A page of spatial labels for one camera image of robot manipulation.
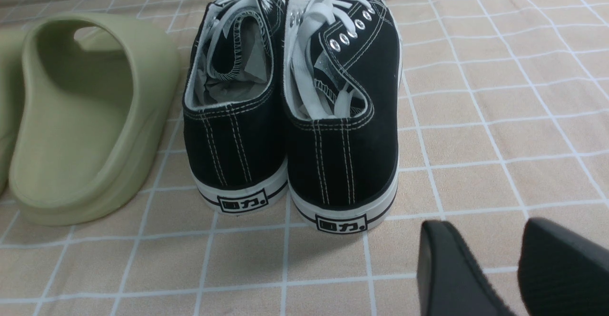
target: floor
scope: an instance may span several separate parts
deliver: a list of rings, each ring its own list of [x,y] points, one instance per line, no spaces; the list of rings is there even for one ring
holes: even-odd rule
[[[0,0],[0,27],[70,10],[132,15],[183,60],[211,0]],[[418,314],[420,224],[451,221],[519,315],[529,217],[609,247],[609,0],[385,0],[404,40],[400,186],[387,220],[332,236],[287,201],[239,218],[202,203],[176,91],[157,159],[123,209],[74,227],[0,197],[0,314]]]

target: black stripe on sole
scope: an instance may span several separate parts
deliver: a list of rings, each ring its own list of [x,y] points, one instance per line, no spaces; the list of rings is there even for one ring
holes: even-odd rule
[[[278,195],[279,193],[281,193],[281,191],[283,191],[283,189],[285,189],[285,187],[287,186],[287,180],[285,181],[285,183],[283,183],[280,188],[278,188],[276,191],[274,191],[273,193],[271,193],[270,195],[266,195],[265,192],[265,196],[266,199],[271,199],[272,197],[275,197],[276,195]],[[198,191],[200,193],[200,195],[209,203],[211,203],[212,205],[215,206],[219,206],[222,207],[222,205],[220,204],[220,201],[213,201],[212,199],[209,199],[207,196],[205,196],[201,191]],[[247,198],[249,196],[246,197],[239,197],[238,199],[244,199]],[[222,196],[218,196],[218,199],[231,199],[231,198],[227,198],[227,197],[222,197]]]
[[[329,232],[330,234],[355,234],[357,232],[363,232],[365,230],[368,230],[368,225],[370,223],[373,223],[374,221],[383,217],[383,215],[386,214],[387,211],[391,208],[391,206],[393,205],[393,202],[395,202],[396,196],[397,196],[397,192],[395,195],[393,195],[393,199],[391,200],[391,203],[389,203],[387,208],[385,208],[385,210],[383,210],[380,214],[371,218],[370,220],[368,220],[368,218],[366,217],[366,214],[364,214],[363,216],[351,218],[348,220],[326,218],[326,217],[322,217],[322,216],[319,216],[318,214],[316,214],[315,219],[313,219],[313,218],[305,215],[302,212],[302,210],[300,210],[298,208],[296,203],[294,204],[294,206],[296,207],[296,210],[298,210],[298,212],[300,213],[300,215],[303,218],[305,218],[306,220],[308,220],[312,223],[315,223],[317,225],[318,231]]]

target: slide sandal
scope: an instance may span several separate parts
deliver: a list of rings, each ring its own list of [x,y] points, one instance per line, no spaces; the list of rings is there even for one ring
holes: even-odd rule
[[[21,30],[0,30],[0,194],[9,177],[23,112],[21,49],[25,35]]]
[[[174,43],[145,21],[59,14],[29,31],[22,65],[9,185],[23,216],[72,225],[128,202],[148,176],[174,96]]]

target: white stitching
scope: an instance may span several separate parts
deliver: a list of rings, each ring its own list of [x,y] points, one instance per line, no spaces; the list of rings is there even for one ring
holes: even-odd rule
[[[359,6],[359,8],[355,8],[353,10],[353,14],[355,14],[357,11],[361,10],[361,5]],[[383,16],[385,14],[387,14],[387,9],[382,8],[381,10],[378,10],[378,8],[376,9],[376,13],[379,15],[379,19],[383,19]],[[346,63],[344,63],[344,68],[348,69],[350,68],[355,62],[357,62],[357,60],[363,55],[364,52],[366,52],[368,50],[368,48],[370,47],[370,45],[372,45],[372,43],[374,42],[374,40],[376,40],[376,37],[378,36],[379,31],[381,30],[383,22],[378,22],[376,24],[376,26],[374,27],[374,31],[372,32],[372,34],[370,34],[370,37],[368,38],[368,40],[365,43],[365,46],[360,46],[359,49],[357,50],[356,53],[353,54],[353,56],[346,61]],[[328,36],[332,36],[333,33],[335,33],[335,30],[333,30],[332,32],[330,32],[328,34]]]
[[[352,189],[351,189],[351,194],[352,194],[351,201],[352,201],[353,204],[355,204],[355,181],[354,181],[354,178],[353,178],[355,176],[355,173],[353,171],[353,158],[351,156],[351,141],[349,140],[349,132],[345,132],[345,133],[346,133],[346,148],[347,148],[347,151],[349,152],[349,167],[351,169],[351,186],[352,186]]]
[[[350,12],[350,14],[349,14],[349,15],[350,15],[350,17],[352,17],[352,16],[353,16],[353,14],[355,13],[355,11],[356,11],[356,10],[352,10],[352,11]],[[340,26],[341,26],[341,23],[340,23],[340,22],[335,22],[335,23],[334,23],[332,26],[330,26],[330,27],[329,27],[327,30],[325,30],[325,31],[324,31],[324,34],[326,34],[326,33],[328,33],[328,34],[329,34],[329,33],[333,32],[333,31],[335,31],[335,30],[338,30]],[[328,37],[326,36],[326,37],[324,38],[324,40],[325,40],[325,43],[327,44],[327,43],[328,43]],[[334,68],[335,68],[335,69],[336,69],[338,72],[344,73],[344,75],[346,75],[346,77],[347,77],[347,78],[350,78],[350,80],[352,81],[352,83],[353,83],[353,84],[354,84],[354,85],[355,85],[357,88],[359,88],[359,91],[360,91],[360,92],[361,92],[361,93],[362,93],[364,96],[366,96],[366,98],[367,98],[367,100],[368,100],[368,102],[369,102],[369,105],[370,105],[370,106],[372,106],[372,107],[371,107],[371,108],[370,108],[370,109],[369,109],[369,110],[366,112],[366,114],[363,114],[363,116],[360,116],[361,118],[356,119],[355,121],[354,121],[353,119],[350,119],[350,121],[352,121],[352,123],[350,123],[349,125],[346,125],[347,129],[358,129],[358,128],[360,128],[360,127],[365,126],[365,125],[366,125],[366,124],[367,124],[367,123],[368,123],[370,120],[372,120],[372,116],[374,116],[374,105],[372,104],[372,99],[370,98],[370,96],[368,95],[368,93],[367,93],[367,92],[366,92],[366,91],[363,89],[363,87],[362,87],[362,86],[359,84],[359,82],[357,82],[356,80],[354,80],[354,79],[353,79],[353,77],[351,77],[351,75],[349,75],[349,74],[346,72],[346,70],[344,70],[344,69],[343,69],[341,66],[337,66],[337,65],[335,65],[335,64],[333,63],[333,61],[332,61],[332,60],[330,61],[330,64],[331,64],[331,65],[332,65],[332,66],[333,66],[333,67],[334,67]],[[325,128],[325,127],[333,127],[333,125],[319,125],[319,124],[318,124],[318,126],[319,126],[319,127],[324,127],[324,128]],[[306,129],[306,125],[296,125],[296,127],[300,128],[300,129],[302,129],[302,130],[307,130],[307,129]]]
[[[322,178],[324,178],[324,191],[326,191],[326,201],[330,204],[330,195],[328,194],[328,182],[326,182],[326,171],[324,170],[324,149],[322,148],[322,132],[319,132],[319,158],[322,167]]]
[[[346,164],[346,146],[344,144],[344,128],[343,128],[343,120],[341,120],[341,138],[342,138],[342,142],[343,142],[343,158],[344,158],[344,172],[346,173],[346,190],[347,190],[347,195],[348,195],[348,199],[349,199],[349,204],[352,203],[350,197],[351,197],[351,184],[349,181],[349,168]]]
[[[231,125],[233,125],[233,137],[235,138],[235,144],[237,145],[237,152],[239,152],[239,160],[241,161],[241,167],[243,167],[243,173],[246,176],[246,181],[252,181],[252,174],[250,173],[250,167],[247,164],[246,158],[246,150],[243,147],[243,142],[241,140],[241,132],[239,131],[239,123],[237,122],[237,115],[233,112],[233,117],[231,117]]]
[[[317,132],[313,129],[313,137],[315,138],[315,162],[317,164],[317,177],[319,179],[319,192],[322,194],[322,203],[326,204],[326,196],[324,195],[324,183],[322,182],[322,172],[319,168],[319,152],[317,149]]]
[[[266,102],[270,98],[270,96],[272,95],[272,92],[274,90],[275,90],[275,85],[270,84],[268,86],[268,89],[265,91],[265,93],[263,95],[261,95],[261,99],[259,99],[257,101],[254,100],[254,101],[248,102],[246,104],[243,104],[242,106],[238,106],[237,108],[233,108],[233,114],[243,114],[244,112],[254,110],[258,106],[260,106],[260,104],[263,104],[264,102]],[[184,113],[190,117],[199,117],[201,114],[205,114],[205,117],[207,119],[215,119],[217,117],[224,117],[224,116],[228,115],[228,112],[226,110],[215,110],[215,111],[203,110],[202,112],[191,112],[191,111],[185,109]]]
[[[201,115],[201,121],[203,121],[205,125],[205,129],[207,130],[207,144],[209,145],[209,151],[211,152],[211,156],[214,160],[214,166],[216,168],[216,175],[218,176],[218,180],[220,184],[226,186],[226,179],[224,178],[224,172],[222,172],[222,166],[220,165],[220,157],[218,156],[216,149],[216,142],[214,141],[214,133],[211,129],[211,123],[209,120],[205,118],[204,115]]]

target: white shoelace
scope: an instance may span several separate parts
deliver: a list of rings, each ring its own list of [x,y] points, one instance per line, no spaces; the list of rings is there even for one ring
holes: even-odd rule
[[[366,6],[368,10],[372,10],[372,5],[367,0],[348,1],[360,2]],[[347,89],[349,88],[348,84],[344,85],[336,97],[332,114],[326,112],[323,105],[327,104],[327,101],[324,100],[322,102],[317,94],[313,78],[314,63],[312,58],[310,58],[310,51],[307,49],[310,44],[311,36],[319,30],[322,25],[326,23],[331,25],[336,22],[336,19],[339,19],[344,24],[348,34],[353,39],[357,38],[355,22],[346,12],[337,8],[337,6],[350,8],[352,5],[352,3],[341,0],[311,0],[304,11],[302,23],[296,34],[294,51],[292,53],[292,71],[296,80],[298,93],[300,93],[304,108],[311,119],[334,119],[350,116],[354,90],[347,92]]]

